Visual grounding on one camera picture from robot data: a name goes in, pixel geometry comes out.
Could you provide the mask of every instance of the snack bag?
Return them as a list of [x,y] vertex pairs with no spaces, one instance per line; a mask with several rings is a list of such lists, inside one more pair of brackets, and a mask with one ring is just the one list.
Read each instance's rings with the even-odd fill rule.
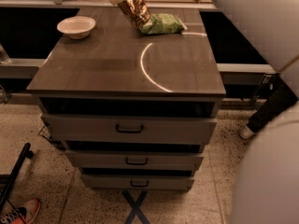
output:
[[172,14],[150,14],[149,21],[140,28],[144,35],[175,34],[187,30],[181,19]]

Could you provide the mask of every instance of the sneaker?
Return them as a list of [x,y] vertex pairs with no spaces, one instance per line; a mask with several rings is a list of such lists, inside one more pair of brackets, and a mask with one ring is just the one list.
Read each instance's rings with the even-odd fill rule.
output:
[[255,132],[253,132],[247,125],[245,125],[242,130],[239,131],[239,135],[243,139],[251,138]]
[[0,216],[1,224],[31,224],[34,222],[40,208],[40,201],[34,198],[21,207]]

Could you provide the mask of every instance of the drawer handle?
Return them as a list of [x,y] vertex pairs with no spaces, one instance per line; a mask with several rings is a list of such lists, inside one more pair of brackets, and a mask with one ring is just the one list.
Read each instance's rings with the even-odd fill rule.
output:
[[134,187],[134,188],[146,188],[148,185],[149,185],[148,180],[146,183],[140,182],[140,181],[134,183],[134,181],[131,180],[131,187]]
[[138,130],[122,130],[120,128],[120,125],[119,124],[116,124],[115,126],[115,130],[118,132],[118,133],[142,133],[143,132],[143,124],[140,125],[140,128]]
[[128,165],[147,165],[148,164],[148,158],[146,158],[143,162],[138,161],[129,161],[129,158],[125,158],[125,163]]

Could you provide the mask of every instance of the concrete floor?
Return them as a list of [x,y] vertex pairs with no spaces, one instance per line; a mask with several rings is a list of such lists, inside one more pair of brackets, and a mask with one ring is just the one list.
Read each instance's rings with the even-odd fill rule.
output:
[[[253,112],[243,105],[234,109],[224,105],[192,189],[149,190],[131,213],[125,190],[84,187],[78,169],[64,152],[38,135],[43,123],[36,100],[28,94],[14,94],[6,105],[0,105],[0,174],[11,171],[23,145],[29,142],[35,155],[25,160],[9,199],[18,206],[39,198],[42,205],[35,223],[147,223],[135,216],[141,210],[151,224],[225,224],[231,213],[237,167],[249,145],[237,132]],[[126,192],[134,202],[140,193]],[[3,213],[8,209],[6,204]],[[126,222],[129,216],[133,221]]]

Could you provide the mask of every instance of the blue x mark on floor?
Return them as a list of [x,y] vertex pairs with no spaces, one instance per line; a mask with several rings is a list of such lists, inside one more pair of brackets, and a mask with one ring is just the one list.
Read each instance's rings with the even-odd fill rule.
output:
[[141,204],[143,203],[144,199],[147,196],[147,192],[146,191],[141,191],[141,193],[140,193],[140,195],[139,195],[136,202],[134,202],[132,196],[130,195],[130,193],[127,190],[124,190],[122,192],[122,195],[124,196],[126,201],[132,207],[132,210],[129,214],[129,217],[126,219],[126,221],[124,223],[125,224],[131,224],[133,222],[135,216],[138,216],[138,218],[140,219],[142,224],[150,224],[150,222],[147,220],[146,216],[143,214],[143,212],[140,209]]

